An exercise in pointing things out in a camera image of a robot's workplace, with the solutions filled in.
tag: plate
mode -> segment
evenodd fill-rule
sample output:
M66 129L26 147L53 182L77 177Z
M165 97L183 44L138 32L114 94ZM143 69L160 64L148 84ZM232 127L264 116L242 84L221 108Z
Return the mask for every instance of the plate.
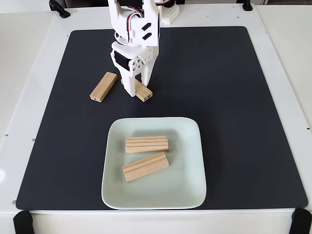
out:
M128 137L167 136L169 168L127 182L122 166L157 154L125 151ZM123 118L108 133L103 202L119 210L189 209L203 203L206 177L197 123L184 117Z

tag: wire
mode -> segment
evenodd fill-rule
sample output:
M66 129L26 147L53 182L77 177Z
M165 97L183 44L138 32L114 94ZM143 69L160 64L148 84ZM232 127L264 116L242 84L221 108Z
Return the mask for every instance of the wire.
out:
M163 5L166 5L167 3L169 3L171 0L165 0L163 2L158 2L156 3L156 6L163 6Z
M127 9L138 12L139 14L141 14L143 16L143 11L141 11L139 8L136 7L132 7L132 6L126 6Z
M130 42L130 22L131 22L131 19L134 15L137 15L139 16L140 18L142 17L142 14L141 13L138 13L138 12L133 12L131 13L128 18L127 18L127 32L128 32L128 40L126 43L123 43L121 41L118 40L117 38L117 32L115 32L114 36L115 36L115 40L117 41L117 43L119 43L120 45L126 45Z

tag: dark gray mat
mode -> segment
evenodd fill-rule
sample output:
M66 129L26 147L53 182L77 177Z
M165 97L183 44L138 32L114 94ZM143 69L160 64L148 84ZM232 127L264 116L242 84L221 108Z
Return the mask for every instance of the dark gray mat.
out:
M120 79L103 103L89 94L107 72L112 30L69 38L17 198L22 210L107 210L101 199L111 124L127 117L189 117L200 129L207 196L197 209L305 207L302 186L244 27L161 29L143 103Z

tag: wooden block on plate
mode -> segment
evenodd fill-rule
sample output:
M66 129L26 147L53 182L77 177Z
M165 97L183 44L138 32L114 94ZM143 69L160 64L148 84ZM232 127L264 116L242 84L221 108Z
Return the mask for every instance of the wooden block on plate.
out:
M127 153L168 151L167 136L131 137L126 139Z
M142 84L140 81L136 79L135 81L135 86L136 86L136 96L143 102L146 100L150 99L153 96L153 92L149 90L144 84Z
M169 162L164 152L147 157L140 161L123 166L127 182L157 172L169 167Z
M116 74L107 72L93 90L93 92L90 94L90 98L94 101L102 102L116 80Z

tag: white tabletop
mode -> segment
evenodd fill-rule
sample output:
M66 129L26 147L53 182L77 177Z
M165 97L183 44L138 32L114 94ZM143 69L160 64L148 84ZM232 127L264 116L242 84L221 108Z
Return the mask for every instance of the white tabletop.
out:
M312 88L311 80L308 79L308 77L311 77L312 69L309 66L305 66L305 64L311 64L312 58L308 56L303 58L302 54L308 55L312 49L309 43L309 39L311 41L311 26L307 24L309 21L311 22L312 8L293 6L277 6L273 8L271 6L259 6L255 10L260 13L265 23L267 32L275 45L275 50L277 50L282 61L288 79L296 91L295 94L300 101L305 116L311 123L312 115L309 112L309 99L307 99L307 97L311 96L305 92ZM28 66L19 73L21 82L25 83L27 80L24 91L22 95L20 93L21 90L12 94L17 99L19 98L18 108L10 119L11 124L6 128L6 133L9 136L5 137L0 148L0 162L3 163L0 164L0 170L4 172L4 179L2 183L0 182L0 188L9 190L8 196L1 197L0 211L2 213L12 213L0 215L0 225L7 231L4 233L14 233L12 217L17 210L14 209L12 204L10 205L13 208L8 206L8 200L16 198L25 165L31 152L31 144L33 144L29 141L37 134L62 52L67 43L68 38L66 35L77 29L111 27L106 8L71 9L70 11L72 16L68 19L46 18L45 24L49 26L49 30L45 32L45 38L42 38L42 46L37 46L34 49L37 50L36 62L34 62L33 66ZM14 17L25 20L25 15L15 15ZM287 77L282 70L273 47L271 48L272 45L270 45L270 40L266 35L266 29L262 26L256 11L251 13L243 12L237 4L201 5L200 7L182 6L180 8L180 16L172 26L209 25L243 25L247 27L268 86L272 92L286 136L290 142L308 198L310 198L312 182L310 179L311 174L308 171L311 164L309 159L311 149L306 147L305 144L300 145L300 142L295 138L299 137L302 138L304 143L311 143L311 133L307 131L307 122L303 115L300 114L299 105L294 98L289 83L286 81ZM51 48L45 46L46 43L49 43ZM48 67L45 64L45 60L50 60L54 63ZM300 76L300 82L297 80L299 71L302 71L300 74L304 74L304 76ZM0 82L6 83L5 79L2 78ZM14 106L12 107L14 103L10 105L9 109L14 110ZM290 111L286 110L288 109L287 107L299 113L292 115ZM24 123L16 124L16 121L20 122L23 119L25 119ZM14 142L19 142L19 149L13 149ZM19 154L19 150L22 150L26 156L19 157L17 162L16 155ZM279 234L288 233L291 224L291 210L198 211L196 213L191 211L183 211L182 213L179 211L170 213L163 211L143 213L112 211L101 213L81 212L76 214L63 212L63 214L33 214L33 218L37 233L90 233L90 231L92 233L163 233L167 231L171 233Z

